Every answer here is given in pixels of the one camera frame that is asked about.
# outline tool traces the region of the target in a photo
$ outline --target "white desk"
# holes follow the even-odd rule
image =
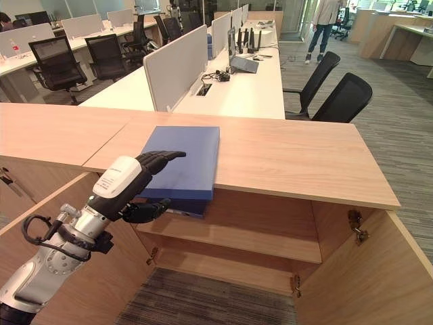
[[[151,28],[156,25],[156,22],[145,22],[144,28]],[[89,63],[89,55],[79,51],[86,47],[86,37],[95,37],[99,35],[108,35],[115,33],[117,36],[123,36],[127,33],[132,32],[132,26],[122,26],[115,28],[114,30],[103,30],[94,34],[87,35],[85,37],[77,37],[73,40],[69,40],[69,44],[72,51],[75,51],[75,56],[78,61],[81,62],[83,71],[86,73],[89,80],[88,84],[95,77],[91,73]],[[28,73],[24,68],[36,64],[36,58],[32,52],[26,52],[24,58],[12,57],[6,59],[4,64],[0,64],[0,87],[5,92],[6,96],[11,102],[32,102],[32,103],[44,103],[42,96],[35,88],[33,81],[28,76]]]
[[[251,28],[256,23],[247,22],[244,28]],[[273,30],[272,44],[277,46],[277,34],[275,28]],[[261,49],[259,53],[273,57],[259,62],[256,74],[237,73],[231,75],[230,81],[226,83],[206,80],[206,83],[213,84],[207,95],[201,97],[186,93],[174,113],[284,119],[278,49],[270,47]],[[208,61],[205,73],[225,70],[228,63],[228,53],[224,50],[214,60]],[[81,106],[153,110],[144,69],[132,72]]]
[[[121,78],[80,106],[153,111],[154,103],[144,68],[140,67]]]

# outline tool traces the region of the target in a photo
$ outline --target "open cabinet door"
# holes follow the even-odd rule
[[[294,298],[300,325],[431,325],[433,269],[392,211],[376,211],[340,246]]]
[[[23,215],[0,229],[0,288],[37,251],[21,234],[22,220],[37,213],[56,218],[64,203],[81,209],[98,180],[96,173],[83,173],[55,191]],[[42,222],[31,225],[31,235],[42,236]],[[33,323],[38,325],[113,324],[141,284],[152,273],[154,264],[134,229],[123,220],[111,223],[113,248],[107,255],[93,253],[90,261],[72,274]]]

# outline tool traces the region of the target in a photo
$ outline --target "person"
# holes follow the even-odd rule
[[[337,20],[338,11],[341,7],[346,7],[345,0],[320,0],[319,7],[316,10],[313,20],[313,39],[311,39],[309,51],[305,57],[305,64],[309,64],[311,54],[319,40],[320,34],[323,33],[322,43],[320,44],[320,53],[317,56],[317,61],[323,59],[323,54],[326,50],[327,40],[331,35],[332,26]]]
[[[0,32],[5,32],[11,29],[14,29],[11,18],[9,18],[9,16],[4,12],[0,12]]]

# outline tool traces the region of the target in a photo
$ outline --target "white desk divider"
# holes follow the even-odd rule
[[[242,7],[237,8],[236,10],[233,10],[231,12],[231,16],[233,17],[232,22],[233,26],[235,27],[235,33],[237,34],[237,31],[239,28],[241,28],[241,21],[242,21]]]
[[[225,14],[220,18],[212,21],[212,57],[216,58],[218,54],[227,47],[227,33],[230,30],[231,14]]]
[[[132,9],[107,12],[107,17],[113,28],[122,27],[123,24],[132,24],[134,21]]]
[[[100,32],[104,25],[99,14],[62,20],[68,39]]]
[[[170,112],[206,69],[206,25],[161,47],[143,59],[154,108]]]
[[[11,40],[18,45],[21,53],[26,53],[30,51],[30,46],[28,46],[30,42],[53,37],[55,37],[54,33],[48,23],[0,32],[0,52],[7,58],[15,56]]]
[[[248,4],[242,6],[242,23],[245,24],[248,20]]]

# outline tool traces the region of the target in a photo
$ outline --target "cabinet door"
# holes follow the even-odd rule
[[[0,158],[0,168],[30,199],[42,199],[80,175],[82,171],[47,162]]]
[[[5,216],[7,220],[15,219],[34,204],[35,202],[15,184],[7,185],[0,180],[0,214]]]
[[[301,283],[299,324],[433,324],[432,264],[400,219],[375,211],[361,229]]]
[[[46,197],[0,229],[0,288],[7,279],[37,251],[21,234],[21,222],[30,214],[56,217],[64,203],[82,208],[97,181],[96,173],[83,173]],[[32,235],[43,234],[42,223],[32,225]],[[113,235],[114,247],[107,255],[93,253],[75,274],[69,277],[37,314],[38,325],[106,325],[113,324],[125,305],[134,297],[141,284],[153,271],[153,263],[130,224],[119,220],[107,228]]]

